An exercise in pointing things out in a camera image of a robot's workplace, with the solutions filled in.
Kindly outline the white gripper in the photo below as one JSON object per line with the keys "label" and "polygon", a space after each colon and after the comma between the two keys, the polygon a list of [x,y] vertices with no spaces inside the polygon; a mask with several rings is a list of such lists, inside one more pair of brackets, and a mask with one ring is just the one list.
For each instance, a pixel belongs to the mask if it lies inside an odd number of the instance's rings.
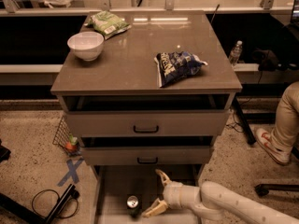
{"label": "white gripper", "polygon": [[156,169],[155,173],[161,178],[164,186],[164,199],[157,198],[152,205],[142,213],[142,217],[154,217],[162,214],[168,208],[190,209],[200,203],[200,188],[171,182],[169,176],[162,170]]}

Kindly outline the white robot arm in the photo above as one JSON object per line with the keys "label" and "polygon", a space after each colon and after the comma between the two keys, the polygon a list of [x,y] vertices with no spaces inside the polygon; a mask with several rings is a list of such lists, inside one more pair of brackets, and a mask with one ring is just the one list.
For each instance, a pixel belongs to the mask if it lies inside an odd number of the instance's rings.
{"label": "white robot arm", "polygon": [[223,213],[228,211],[248,224],[299,224],[297,218],[241,196],[218,183],[206,181],[200,187],[189,186],[172,181],[160,169],[155,173],[164,186],[164,198],[157,198],[142,217],[158,216],[167,209],[187,209],[197,217],[213,221],[221,220]]}

